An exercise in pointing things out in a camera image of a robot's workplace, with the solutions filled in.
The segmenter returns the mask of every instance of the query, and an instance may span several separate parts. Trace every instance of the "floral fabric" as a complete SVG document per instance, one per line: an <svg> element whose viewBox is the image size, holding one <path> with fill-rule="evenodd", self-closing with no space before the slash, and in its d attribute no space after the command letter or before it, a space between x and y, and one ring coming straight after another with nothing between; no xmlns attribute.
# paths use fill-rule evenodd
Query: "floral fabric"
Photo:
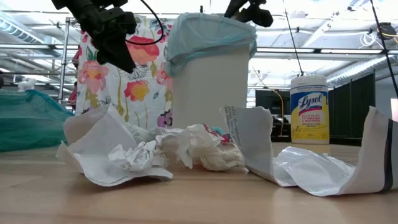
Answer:
<svg viewBox="0 0 398 224"><path fill-rule="evenodd" d="M91 38L82 33L79 47L78 91L76 113L85 113L112 103L128 123L146 129L172 125L173 84L166 73L164 50L172 28L171 21L161 19L164 37L154 45L127 47L136 67L127 73L109 63L96 61L98 51ZM150 43L161 35L155 19L136 17L135 34L126 39L137 43Z"/></svg>

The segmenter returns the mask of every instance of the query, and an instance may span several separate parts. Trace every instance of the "tabletop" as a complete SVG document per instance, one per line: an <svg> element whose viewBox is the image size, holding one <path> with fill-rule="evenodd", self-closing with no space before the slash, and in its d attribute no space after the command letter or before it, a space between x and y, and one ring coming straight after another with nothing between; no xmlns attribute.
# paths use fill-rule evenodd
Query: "tabletop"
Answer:
<svg viewBox="0 0 398 224"><path fill-rule="evenodd" d="M274 143L276 154L288 146ZM355 164L358 147L299 145ZM398 220L398 193L315 197L246 169L172 167L174 179L92 184L56 149L0 154L0 223L349 223Z"/></svg>

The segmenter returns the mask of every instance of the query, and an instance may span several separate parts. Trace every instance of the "disinfecting wipes canister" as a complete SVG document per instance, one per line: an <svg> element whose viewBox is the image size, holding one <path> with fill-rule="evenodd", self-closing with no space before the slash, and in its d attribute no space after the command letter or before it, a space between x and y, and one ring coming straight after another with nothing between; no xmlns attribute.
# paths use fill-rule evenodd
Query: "disinfecting wipes canister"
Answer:
<svg viewBox="0 0 398 224"><path fill-rule="evenodd" d="M326 78L296 77L290 84L292 142L329 144L329 106Z"/></svg>

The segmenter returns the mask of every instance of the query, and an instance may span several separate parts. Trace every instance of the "teal fabric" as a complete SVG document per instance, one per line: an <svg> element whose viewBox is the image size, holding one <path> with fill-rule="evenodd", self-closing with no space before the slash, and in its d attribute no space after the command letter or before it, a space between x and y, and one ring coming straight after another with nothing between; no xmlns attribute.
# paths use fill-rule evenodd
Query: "teal fabric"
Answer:
<svg viewBox="0 0 398 224"><path fill-rule="evenodd" d="M257 51L256 39L256 29L249 24L211 14L182 14L170 31L166 72L177 77L195 58L227 54L245 45L250 47L251 58Z"/></svg>
<svg viewBox="0 0 398 224"><path fill-rule="evenodd" d="M66 141L63 122L73 113L36 90L0 90L0 152L50 147Z"/></svg>

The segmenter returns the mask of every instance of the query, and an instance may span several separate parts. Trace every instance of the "trash can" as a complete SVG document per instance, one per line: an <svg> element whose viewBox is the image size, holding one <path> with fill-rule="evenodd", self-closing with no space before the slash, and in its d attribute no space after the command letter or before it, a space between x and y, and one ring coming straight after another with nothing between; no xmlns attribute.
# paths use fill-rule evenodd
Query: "trash can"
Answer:
<svg viewBox="0 0 398 224"><path fill-rule="evenodd" d="M227 130L218 110L224 105L246 106L256 37L253 26L221 16L177 18L165 54L174 82L174 128L206 123Z"/></svg>

